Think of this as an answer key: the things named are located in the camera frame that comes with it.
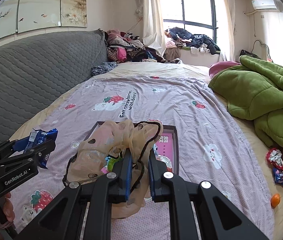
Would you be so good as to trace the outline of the person's left hand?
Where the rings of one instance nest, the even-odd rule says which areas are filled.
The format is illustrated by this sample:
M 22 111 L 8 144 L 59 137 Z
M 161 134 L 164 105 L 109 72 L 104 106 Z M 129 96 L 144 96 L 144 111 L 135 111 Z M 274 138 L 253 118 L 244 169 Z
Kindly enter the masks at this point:
M 13 222 L 15 219 L 14 207 L 10 201 L 11 193 L 7 193 L 5 196 L 5 203 L 3 204 L 3 212 L 9 222 Z

